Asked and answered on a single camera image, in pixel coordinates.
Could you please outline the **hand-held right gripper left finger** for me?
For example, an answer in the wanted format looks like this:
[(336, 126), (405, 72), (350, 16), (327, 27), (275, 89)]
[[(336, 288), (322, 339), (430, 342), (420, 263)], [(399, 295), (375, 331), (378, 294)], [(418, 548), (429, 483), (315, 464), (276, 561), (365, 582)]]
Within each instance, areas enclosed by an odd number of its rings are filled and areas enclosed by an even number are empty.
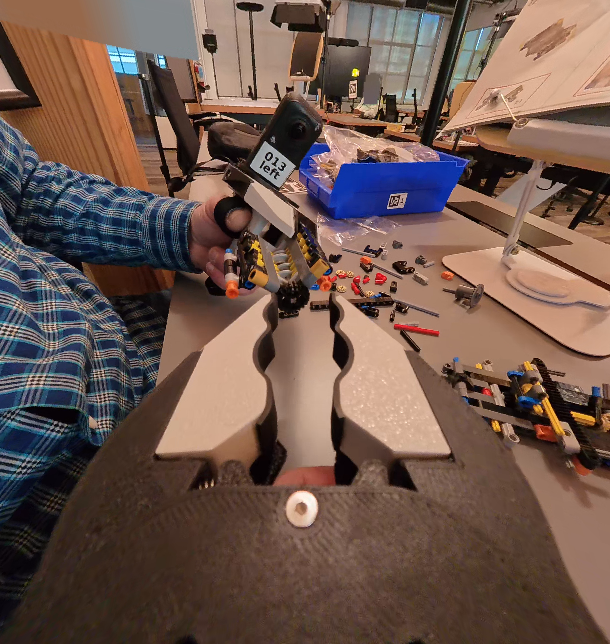
[(285, 462), (266, 370), (276, 355), (277, 295), (265, 295), (205, 344), (156, 446), (163, 460), (205, 461), (214, 475), (237, 461), (270, 485)]

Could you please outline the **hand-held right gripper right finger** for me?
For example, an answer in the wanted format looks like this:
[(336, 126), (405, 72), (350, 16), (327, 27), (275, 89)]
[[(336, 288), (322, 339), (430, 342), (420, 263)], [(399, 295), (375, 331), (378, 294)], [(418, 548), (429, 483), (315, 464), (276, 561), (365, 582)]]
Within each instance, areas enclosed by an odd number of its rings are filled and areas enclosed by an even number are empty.
[(331, 295), (334, 475), (348, 485), (367, 462), (387, 475), (404, 462), (445, 461), (452, 455), (409, 352), (358, 308)]

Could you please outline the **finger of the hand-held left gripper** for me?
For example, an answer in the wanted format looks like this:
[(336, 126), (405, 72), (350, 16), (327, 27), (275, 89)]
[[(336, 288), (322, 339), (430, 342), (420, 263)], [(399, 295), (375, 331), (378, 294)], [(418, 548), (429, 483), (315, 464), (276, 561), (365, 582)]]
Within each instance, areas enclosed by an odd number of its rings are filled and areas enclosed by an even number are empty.
[(295, 235), (296, 206), (285, 201), (275, 190), (251, 180), (246, 188), (246, 205), (252, 211), (252, 219), (248, 227), (252, 234), (261, 236), (262, 231), (272, 225), (279, 234), (284, 234), (286, 237)]

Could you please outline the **yellow black lego engine block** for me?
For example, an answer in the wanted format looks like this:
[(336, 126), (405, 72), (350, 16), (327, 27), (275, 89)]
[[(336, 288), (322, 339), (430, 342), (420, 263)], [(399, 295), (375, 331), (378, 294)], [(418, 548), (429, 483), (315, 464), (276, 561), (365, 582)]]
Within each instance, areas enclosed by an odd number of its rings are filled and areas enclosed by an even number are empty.
[(329, 292), (333, 269), (316, 230), (299, 223), (293, 237), (278, 233), (274, 243), (245, 230), (225, 251), (225, 295), (263, 289), (276, 296), (279, 315), (291, 318), (307, 306), (310, 291)]

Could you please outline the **lego car chassis assembly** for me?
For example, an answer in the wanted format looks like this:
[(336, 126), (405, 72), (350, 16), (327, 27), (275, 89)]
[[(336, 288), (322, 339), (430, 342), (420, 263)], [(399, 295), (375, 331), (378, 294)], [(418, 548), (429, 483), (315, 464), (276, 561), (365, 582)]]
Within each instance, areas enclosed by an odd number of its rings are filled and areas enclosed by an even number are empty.
[(538, 358), (505, 373), (496, 372), (489, 360), (469, 366), (454, 358), (442, 373), (508, 447), (521, 438), (535, 439), (557, 446), (579, 475), (610, 468), (608, 384), (587, 393), (559, 381), (565, 374)]

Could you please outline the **person's left forearm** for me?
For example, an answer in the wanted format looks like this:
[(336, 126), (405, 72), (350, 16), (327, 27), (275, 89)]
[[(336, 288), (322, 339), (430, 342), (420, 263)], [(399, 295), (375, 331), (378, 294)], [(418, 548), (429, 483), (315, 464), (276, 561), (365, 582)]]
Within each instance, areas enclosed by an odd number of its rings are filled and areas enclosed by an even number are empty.
[(0, 222), (26, 246), (84, 263), (194, 272), (195, 208), (41, 160), (0, 116)]

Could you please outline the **long grey lego axle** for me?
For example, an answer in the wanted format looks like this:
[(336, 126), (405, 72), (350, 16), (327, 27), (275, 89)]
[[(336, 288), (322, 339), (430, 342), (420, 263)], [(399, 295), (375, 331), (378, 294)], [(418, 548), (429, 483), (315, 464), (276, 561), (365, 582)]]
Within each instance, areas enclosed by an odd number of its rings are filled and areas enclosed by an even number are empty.
[(412, 303), (410, 303), (410, 302), (406, 302), (406, 301), (404, 301), (404, 300), (398, 300), (398, 299), (395, 299), (394, 301), (395, 301), (397, 304), (401, 304), (401, 305), (403, 305), (403, 306), (409, 307), (410, 309), (415, 310), (415, 311), (417, 311), (417, 312), (421, 312), (421, 313), (424, 313), (424, 314), (430, 315), (430, 316), (435, 317), (435, 318), (440, 317), (440, 313), (438, 313), (438, 312), (436, 312), (436, 311), (434, 311), (434, 310), (428, 309), (428, 308), (426, 308), (426, 307), (422, 307), (422, 306), (420, 306), (420, 305), (415, 305), (415, 304), (412, 304)]

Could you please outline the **long black lego beam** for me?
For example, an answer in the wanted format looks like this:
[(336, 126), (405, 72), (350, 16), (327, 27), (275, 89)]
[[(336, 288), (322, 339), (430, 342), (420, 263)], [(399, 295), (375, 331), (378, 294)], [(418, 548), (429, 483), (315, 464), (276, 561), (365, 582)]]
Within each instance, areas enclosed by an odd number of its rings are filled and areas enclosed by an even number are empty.
[[(390, 297), (383, 297), (383, 296), (378, 296), (375, 298), (338, 298), (338, 301), (345, 301), (348, 302), (349, 304), (352, 304), (356, 307), (370, 307), (373, 309), (377, 308), (389, 308), (394, 305), (394, 300)], [(327, 298), (325, 300), (318, 300), (318, 301), (310, 301), (309, 302), (309, 309), (312, 311), (319, 311), (319, 310), (328, 310), (329, 305), (331, 302), (331, 298)]]

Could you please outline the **pile of small lego pieces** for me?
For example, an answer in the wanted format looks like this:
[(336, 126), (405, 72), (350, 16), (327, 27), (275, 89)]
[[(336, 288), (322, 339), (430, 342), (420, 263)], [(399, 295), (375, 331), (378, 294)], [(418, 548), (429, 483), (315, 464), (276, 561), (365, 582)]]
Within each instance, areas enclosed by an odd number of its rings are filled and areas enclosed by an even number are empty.
[[(351, 289), (357, 298), (375, 298), (378, 296), (390, 297), (395, 300), (395, 295), (398, 291), (398, 281), (391, 279), (393, 276), (379, 273), (373, 265), (376, 262), (385, 266), (385, 260), (388, 255), (387, 244), (382, 243), (377, 247), (366, 245), (362, 252), (356, 249), (346, 247), (342, 249), (341, 253), (328, 254), (327, 259), (332, 265), (340, 263), (345, 255), (350, 255), (352, 258), (358, 259), (358, 269), (351, 270), (350, 268), (338, 268), (333, 270), (333, 278), (337, 281), (346, 281), (347, 284), (336, 285), (335, 288), (338, 292), (345, 292)], [(366, 314), (377, 313), (377, 309), (370, 307), (361, 307)], [(394, 322), (397, 313), (406, 315), (410, 310), (409, 307), (397, 304), (394, 302), (392, 306), (393, 311), (390, 313), (389, 320)]]

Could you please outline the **clear bags of lego parts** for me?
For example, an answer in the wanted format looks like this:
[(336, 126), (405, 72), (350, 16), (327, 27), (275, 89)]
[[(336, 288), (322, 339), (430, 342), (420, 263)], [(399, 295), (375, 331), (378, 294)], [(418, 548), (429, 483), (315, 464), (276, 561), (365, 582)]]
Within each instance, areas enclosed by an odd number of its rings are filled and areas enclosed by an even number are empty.
[(438, 162), (439, 153), (418, 142), (375, 138), (346, 128), (326, 125), (323, 129), (328, 152), (314, 154), (311, 165), (339, 166), (363, 162)]

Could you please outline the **grey lego differential gear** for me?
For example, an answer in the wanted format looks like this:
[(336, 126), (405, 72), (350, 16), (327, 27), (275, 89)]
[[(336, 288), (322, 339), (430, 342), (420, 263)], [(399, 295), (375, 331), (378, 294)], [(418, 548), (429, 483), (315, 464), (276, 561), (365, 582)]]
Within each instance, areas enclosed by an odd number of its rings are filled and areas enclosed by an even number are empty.
[(477, 307), (482, 300), (485, 294), (485, 286), (481, 283), (477, 286), (459, 285), (455, 289), (442, 288), (442, 291), (453, 295), (455, 302), (471, 310)]

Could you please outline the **lego instruction booklet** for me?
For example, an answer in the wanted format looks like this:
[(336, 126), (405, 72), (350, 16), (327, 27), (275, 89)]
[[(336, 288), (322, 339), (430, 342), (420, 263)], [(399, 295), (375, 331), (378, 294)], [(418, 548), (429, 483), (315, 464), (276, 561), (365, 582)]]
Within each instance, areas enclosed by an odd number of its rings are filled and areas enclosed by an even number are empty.
[(529, 1), (445, 132), (610, 106), (610, 1)]

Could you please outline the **person's left hand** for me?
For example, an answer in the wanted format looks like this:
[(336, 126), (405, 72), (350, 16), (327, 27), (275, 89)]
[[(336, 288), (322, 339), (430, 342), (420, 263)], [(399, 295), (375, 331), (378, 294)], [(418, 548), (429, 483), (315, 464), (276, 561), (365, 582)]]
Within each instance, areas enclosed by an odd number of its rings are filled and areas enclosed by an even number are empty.
[(214, 209), (219, 201), (229, 196), (231, 193), (221, 191), (195, 206), (188, 234), (188, 252), (194, 268), (203, 270), (221, 288), (226, 286), (224, 254), (231, 238), (216, 223)]

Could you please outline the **person's right hand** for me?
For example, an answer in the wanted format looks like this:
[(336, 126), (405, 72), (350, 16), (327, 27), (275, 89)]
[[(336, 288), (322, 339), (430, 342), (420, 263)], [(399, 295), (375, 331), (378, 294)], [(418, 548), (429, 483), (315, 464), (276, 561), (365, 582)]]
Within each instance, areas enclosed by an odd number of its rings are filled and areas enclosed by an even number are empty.
[(334, 486), (335, 475), (333, 466), (309, 466), (296, 468), (281, 473), (274, 486), (291, 486), (291, 487), (321, 487)]

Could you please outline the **black bag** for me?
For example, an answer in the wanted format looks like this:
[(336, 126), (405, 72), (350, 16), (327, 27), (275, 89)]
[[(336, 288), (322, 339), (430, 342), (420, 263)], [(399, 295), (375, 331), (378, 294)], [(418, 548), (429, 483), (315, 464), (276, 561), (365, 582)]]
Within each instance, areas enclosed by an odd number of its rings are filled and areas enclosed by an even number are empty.
[(207, 150), (212, 158), (232, 164), (246, 160), (261, 132), (245, 123), (222, 121), (208, 128)]

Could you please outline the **wooden top desk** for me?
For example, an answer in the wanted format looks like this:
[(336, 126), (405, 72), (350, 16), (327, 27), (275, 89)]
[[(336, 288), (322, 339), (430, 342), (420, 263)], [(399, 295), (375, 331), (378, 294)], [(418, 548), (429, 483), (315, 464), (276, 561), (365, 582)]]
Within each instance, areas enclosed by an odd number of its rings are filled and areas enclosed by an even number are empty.
[(277, 109), (279, 101), (262, 99), (253, 101), (251, 99), (233, 99), (220, 102), (205, 101), (200, 105), (202, 111), (219, 113), (239, 122), (251, 125), (262, 130), (271, 120)]

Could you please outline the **black office chair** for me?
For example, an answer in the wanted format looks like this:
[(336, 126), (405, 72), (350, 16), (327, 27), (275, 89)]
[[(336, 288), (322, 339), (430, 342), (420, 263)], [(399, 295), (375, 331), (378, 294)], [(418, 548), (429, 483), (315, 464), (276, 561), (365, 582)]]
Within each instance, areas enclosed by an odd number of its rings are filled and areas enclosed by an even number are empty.
[(193, 125), (193, 121), (187, 114), (185, 104), (180, 93), (171, 69), (160, 68), (152, 60), (147, 61), (149, 76), (155, 86), (162, 108), (169, 119), (172, 131), (176, 136), (176, 151), (180, 176), (172, 178), (165, 161), (164, 152), (161, 151), (161, 170), (165, 178), (167, 190), (170, 197), (175, 192), (183, 189), (193, 179), (197, 172), (197, 159), (201, 142)]

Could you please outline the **empty clear plastic bag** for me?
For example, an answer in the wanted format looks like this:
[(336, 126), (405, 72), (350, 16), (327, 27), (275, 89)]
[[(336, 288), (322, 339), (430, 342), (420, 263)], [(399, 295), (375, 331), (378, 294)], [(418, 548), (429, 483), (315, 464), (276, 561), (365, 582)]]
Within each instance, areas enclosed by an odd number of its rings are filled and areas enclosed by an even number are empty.
[(336, 246), (346, 246), (349, 242), (371, 233), (388, 235), (401, 224), (387, 217), (372, 216), (335, 220), (322, 213), (315, 215), (319, 236)]

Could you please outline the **blue parts bin with tag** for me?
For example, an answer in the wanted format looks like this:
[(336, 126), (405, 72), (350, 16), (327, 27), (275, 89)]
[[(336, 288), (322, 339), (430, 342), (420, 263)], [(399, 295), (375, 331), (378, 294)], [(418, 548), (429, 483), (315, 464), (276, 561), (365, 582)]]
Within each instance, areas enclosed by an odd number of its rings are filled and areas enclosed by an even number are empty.
[(315, 175), (314, 155), (329, 151), (312, 145), (301, 161), (299, 180), (323, 211), (335, 220), (440, 212), (468, 160), (438, 152), (438, 161), (343, 164), (329, 187)]

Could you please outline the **black floor lamp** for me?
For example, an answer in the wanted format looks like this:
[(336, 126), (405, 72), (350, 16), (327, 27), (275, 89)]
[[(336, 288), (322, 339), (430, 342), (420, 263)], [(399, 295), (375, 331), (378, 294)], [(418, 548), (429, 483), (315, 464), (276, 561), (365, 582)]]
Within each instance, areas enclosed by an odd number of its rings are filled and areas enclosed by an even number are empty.
[(258, 100), (257, 89), (257, 68), (255, 60), (255, 34), (254, 34), (254, 15), (264, 10), (264, 5), (256, 1), (238, 1), (236, 9), (245, 12), (248, 16), (248, 28), (250, 32), (250, 59), (252, 66), (252, 84), (248, 87), (248, 96), (253, 100)]

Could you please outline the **curved wooden board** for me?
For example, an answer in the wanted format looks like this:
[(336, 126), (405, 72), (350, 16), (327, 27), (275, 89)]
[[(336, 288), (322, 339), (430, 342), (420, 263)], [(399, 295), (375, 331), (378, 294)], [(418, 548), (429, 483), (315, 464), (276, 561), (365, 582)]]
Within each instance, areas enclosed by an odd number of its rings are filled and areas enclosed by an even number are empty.
[(296, 32), (288, 67), (288, 78), (298, 82), (314, 81), (318, 75), (323, 50), (323, 33)]

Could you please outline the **black studio light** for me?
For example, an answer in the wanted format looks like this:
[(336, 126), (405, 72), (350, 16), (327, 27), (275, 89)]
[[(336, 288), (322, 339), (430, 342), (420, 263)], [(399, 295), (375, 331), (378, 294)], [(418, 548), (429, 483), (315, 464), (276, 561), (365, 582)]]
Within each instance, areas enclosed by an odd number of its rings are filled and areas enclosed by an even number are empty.
[(325, 1), (276, 1), (270, 22), (293, 32), (323, 33), (327, 23)]

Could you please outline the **person's plaid shirt torso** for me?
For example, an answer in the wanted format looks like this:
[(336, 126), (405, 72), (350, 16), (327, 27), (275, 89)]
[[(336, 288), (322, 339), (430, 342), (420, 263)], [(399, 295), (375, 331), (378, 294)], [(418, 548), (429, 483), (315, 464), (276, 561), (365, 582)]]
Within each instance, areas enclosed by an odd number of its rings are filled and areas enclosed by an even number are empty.
[(50, 256), (0, 263), (0, 633), (88, 464), (154, 388), (168, 311)]

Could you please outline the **black metal pole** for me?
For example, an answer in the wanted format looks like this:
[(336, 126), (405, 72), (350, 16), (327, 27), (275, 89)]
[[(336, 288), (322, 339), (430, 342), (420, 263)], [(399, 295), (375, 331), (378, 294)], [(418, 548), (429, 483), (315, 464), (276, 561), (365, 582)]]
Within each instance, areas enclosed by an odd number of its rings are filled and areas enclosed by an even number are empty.
[(427, 147), (432, 146), (436, 136), (443, 103), (454, 72), (472, 4), (473, 1), (456, 1), (430, 104), (425, 112), (425, 120), (420, 134), (421, 143)]

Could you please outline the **white book stand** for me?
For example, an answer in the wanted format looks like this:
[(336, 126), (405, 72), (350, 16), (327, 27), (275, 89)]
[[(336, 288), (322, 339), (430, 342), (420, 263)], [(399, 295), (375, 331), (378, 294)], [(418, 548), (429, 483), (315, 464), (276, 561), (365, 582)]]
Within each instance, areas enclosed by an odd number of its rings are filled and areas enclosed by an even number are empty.
[(547, 118), (520, 118), (510, 124), (480, 125), (478, 142), (486, 149), (533, 160), (527, 184), (505, 241), (501, 264), (506, 280), (516, 291), (542, 302), (558, 305), (585, 304), (610, 310), (610, 293), (601, 300), (592, 296), (589, 280), (557, 278), (538, 260), (521, 263), (519, 235), (529, 211), (528, 200), (546, 165), (558, 163), (593, 171), (610, 169), (610, 125), (583, 124)]

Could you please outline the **black framed wall sign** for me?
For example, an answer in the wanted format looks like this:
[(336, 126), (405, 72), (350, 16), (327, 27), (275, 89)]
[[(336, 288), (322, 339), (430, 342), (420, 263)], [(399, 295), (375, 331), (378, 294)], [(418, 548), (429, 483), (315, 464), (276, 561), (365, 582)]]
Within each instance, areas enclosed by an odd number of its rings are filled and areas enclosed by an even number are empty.
[(41, 107), (41, 102), (0, 21), (0, 111)]

